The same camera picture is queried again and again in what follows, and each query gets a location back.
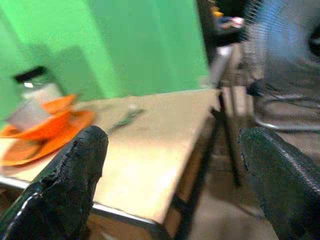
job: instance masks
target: orange bowl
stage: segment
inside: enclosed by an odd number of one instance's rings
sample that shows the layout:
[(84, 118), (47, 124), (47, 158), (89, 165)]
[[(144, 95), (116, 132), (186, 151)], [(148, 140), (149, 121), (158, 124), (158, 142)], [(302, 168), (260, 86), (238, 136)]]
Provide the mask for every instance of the orange bowl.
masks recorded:
[(67, 95), (57, 100), (47, 102), (44, 105), (42, 105), (42, 107), (48, 113), (54, 115), (70, 107), (70, 105), (74, 102), (76, 98), (77, 98), (76, 94)]
[(7, 125), (0, 132), (0, 138), (34, 141), (51, 139), (67, 127), (70, 116), (71, 110), (67, 109), (49, 117), (45, 122), (25, 131), (20, 131), (13, 125)]

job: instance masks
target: orange plate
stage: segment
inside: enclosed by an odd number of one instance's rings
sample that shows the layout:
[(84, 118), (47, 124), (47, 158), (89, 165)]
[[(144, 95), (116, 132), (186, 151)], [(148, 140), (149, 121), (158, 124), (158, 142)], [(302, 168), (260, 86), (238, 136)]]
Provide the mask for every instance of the orange plate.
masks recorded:
[(67, 127), (71, 110), (59, 112), (45, 122), (31, 127), (25, 131), (18, 130), (13, 125), (7, 125), (0, 132), (0, 138), (4, 139), (25, 139), (25, 140), (45, 140), (58, 135)]
[(76, 97), (77, 97), (76, 94), (67, 95), (57, 100), (47, 102), (46, 104), (42, 105), (42, 107), (48, 113), (54, 115), (54, 114), (57, 114), (58, 112), (66, 110), (74, 102)]
[(92, 111), (76, 111), (72, 113), (68, 126), (55, 138), (45, 142), (26, 142), (18, 140), (6, 152), (0, 163), (2, 166), (19, 166), (40, 159), (70, 142), (77, 133), (89, 126), (95, 117)]

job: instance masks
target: black lid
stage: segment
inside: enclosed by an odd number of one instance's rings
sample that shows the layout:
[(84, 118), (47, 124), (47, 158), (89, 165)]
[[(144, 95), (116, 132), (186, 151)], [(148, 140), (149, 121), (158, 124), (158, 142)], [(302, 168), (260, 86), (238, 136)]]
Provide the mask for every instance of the black lid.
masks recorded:
[(25, 71), (22, 74), (18, 74), (14, 76), (14, 79), (19, 83), (23, 83), (29, 81), (35, 77), (41, 76), (47, 72), (47, 69), (44, 66), (36, 66), (35, 68)]

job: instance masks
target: wooden table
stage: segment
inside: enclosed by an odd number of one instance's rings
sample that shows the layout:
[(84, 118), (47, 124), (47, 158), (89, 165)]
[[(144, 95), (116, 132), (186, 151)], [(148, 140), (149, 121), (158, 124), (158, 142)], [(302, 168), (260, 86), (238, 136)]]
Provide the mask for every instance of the wooden table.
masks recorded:
[[(170, 205), (179, 183), (187, 185), (179, 191), (181, 198), (188, 200), (189, 185), (192, 186), (193, 181), (187, 179), (181, 182), (183, 174), (186, 171), (191, 171), (189, 174), (193, 175), (197, 173), (196, 168), (187, 170), (186, 166), (195, 154), (195, 146), (208, 121), (210, 108), (216, 107), (216, 104), (215, 90), (77, 103), (77, 110), (95, 111), (97, 117), (94, 124), (105, 131), (123, 119), (130, 105), (145, 109), (132, 124), (113, 131), (109, 136), (102, 178), (94, 195), (93, 213), (115, 219), (119, 221), (117, 225), (124, 223), (126, 228), (129, 228), (127, 224), (133, 224), (139, 231), (143, 227), (154, 232), (154, 226), (164, 226), (168, 216), (174, 215), (170, 213)], [(0, 140), (0, 156), (13, 141)], [(0, 183), (25, 188), (55, 154), (23, 167), (2, 168)], [(97, 218), (92, 216), (92, 221), (107, 221)], [(173, 237), (174, 230), (167, 231)], [(150, 235), (145, 236), (140, 239), (150, 239)]]

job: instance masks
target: table surface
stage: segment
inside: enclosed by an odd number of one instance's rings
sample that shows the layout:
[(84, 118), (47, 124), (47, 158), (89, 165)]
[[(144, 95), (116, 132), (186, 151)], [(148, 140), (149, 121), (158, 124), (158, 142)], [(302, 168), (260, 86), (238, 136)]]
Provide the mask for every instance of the table surface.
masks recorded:
[[(216, 107), (216, 90), (184, 91), (77, 103), (97, 113), (93, 124), (107, 131), (130, 105), (145, 109), (133, 123), (109, 136), (102, 178), (94, 202), (163, 223), (199, 131)], [(0, 158), (14, 142), (0, 139)], [(31, 181), (57, 152), (22, 167), (3, 167), (1, 175)]]

